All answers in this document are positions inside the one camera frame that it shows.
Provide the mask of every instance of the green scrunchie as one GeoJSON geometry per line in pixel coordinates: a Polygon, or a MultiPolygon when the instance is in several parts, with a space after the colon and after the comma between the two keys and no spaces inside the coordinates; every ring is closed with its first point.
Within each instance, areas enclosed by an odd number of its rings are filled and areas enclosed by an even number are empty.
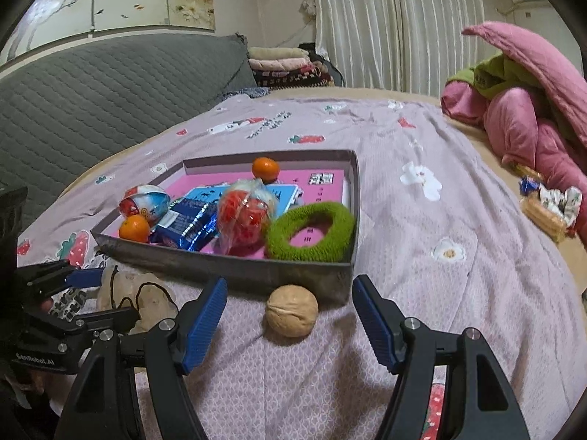
{"type": "Polygon", "coordinates": [[[354,216],[338,202],[311,203],[294,208],[277,218],[265,234],[265,249],[270,258],[288,261],[338,263],[343,260],[353,236],[354,216]],[[332,221],[332,226],[313,246],[291,246],[289,241],[303,228],[332,221]]]}

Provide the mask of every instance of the metal screw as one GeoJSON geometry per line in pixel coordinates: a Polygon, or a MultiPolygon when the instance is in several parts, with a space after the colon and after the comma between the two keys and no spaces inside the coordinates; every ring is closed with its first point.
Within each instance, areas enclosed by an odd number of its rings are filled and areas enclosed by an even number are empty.
{"type": "Polygon", "coordinates": [[[406,327],[408,329],[412,329],[413,331],[415,331],[416,329],[418,329],[422,323],[416,319],[415,317],[409,317],[404,321],[404,324],[406,325],[406,327]]]}
{"type": "Polygon", "coordinates": [[[477,339],[479,339],[481,337],[481,333],[477,329],[475,329],[474,327],[468,327],[465,330],[465,335],[469,339],[472,339],[474,341],[476,341],[477,339]]]}
{"type": "Polygon", "coordinates": [[[175,327],[175,321],[173,319],[164,319],[159,323],[159,329],[161,331],[171,331],[175,327]]]}
{"type": "Polygon", "coordinates": [[[100,333],[100,339],[102,341],[109,341],[110,339],[112,339],[114,337],[114,331],[112,329],[104,329],[101,333],[100,333]]]}

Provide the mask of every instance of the gray quilted headboard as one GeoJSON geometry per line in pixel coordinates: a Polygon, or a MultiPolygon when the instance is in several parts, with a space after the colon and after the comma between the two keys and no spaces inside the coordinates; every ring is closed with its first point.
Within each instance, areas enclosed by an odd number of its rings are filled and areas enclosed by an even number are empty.
{"type": "Polygon", "coordinates": [[[134,35],[47,55],[0,79],[0,185],[29,187],[26,228],[87,169],[249,86],[237,35],[134,35]]]}

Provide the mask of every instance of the beige mattress edge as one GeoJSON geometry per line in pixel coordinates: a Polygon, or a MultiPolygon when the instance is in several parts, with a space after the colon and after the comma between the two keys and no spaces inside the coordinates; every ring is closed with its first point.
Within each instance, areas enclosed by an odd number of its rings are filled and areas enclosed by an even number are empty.
{"type": "MultiPolygon", "coordinates": [[[[267,98],[272,99],[284,99],[290,97],[324,97],[324,98],[348,98],[348,99],[394,99],[401,102],[428,102],[436,106],[440,105],[437,98],[430,96],[423,96],[419,94],[411,94],[406,92],[397,91],[384,91],[381,89],[366,89],[366,88],[341,88],[341,87],[325,87],[325,88],[299,88],[299,89],[283,89],[281,91],[275,91],[267,98]]],[[[509,170],[504,168],[500,160],[491,152],[489,148],[488,139],[486,133],[476,127],[472,127],[461,122],[455,121],[454,119],[447,118],[449,123],[461,131],[471,141],[475,149],[479,152],[483,161],[493,170],[493,172],[502,179],[506,185],[515,193],[518,193],[518,181],[519,177],[511,173],[509,170]]],[[[139,143],[130,147],[118,154],[115,154],[108,159],[100,162],[91,169],[87,170],[83,175],[77,178],[71,183],[61,194],[62,196],[70,191],[73,187],[79,183],[92,178],[98,177],[101,174],[101,169],[106,164],[115,162],[124,155],[130,154],[131,152],[140,148],[143,144],[159,137],[161,134],[151,137],[145,142],[139,143]]],[[[583,243],[579,238],[566,239],[558,245],[559,251],[566,261],[575,284],[579,291],[579,294],[583,293],[587,289],[587,250],[583,246],[583,243]]]]}

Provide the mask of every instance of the blue wrapper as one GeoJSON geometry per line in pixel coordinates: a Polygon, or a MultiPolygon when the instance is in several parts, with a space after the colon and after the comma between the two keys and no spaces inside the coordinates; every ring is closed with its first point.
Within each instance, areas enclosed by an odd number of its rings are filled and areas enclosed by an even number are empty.
{"type": "Polygon", "coordinates": [[[184,198],[171,204],[151,234],[151,243],[200,251],[216,236],[216,203],[184,198]]]}
{"type": "Polygon", "coordinates": [[[519,192],[520,195],[524,195],[525,197],[532,192],[535,192],[540,188],[540,182],[538,180],[533,179],[532,177],[525,176],[519,182],[519,192]]]}

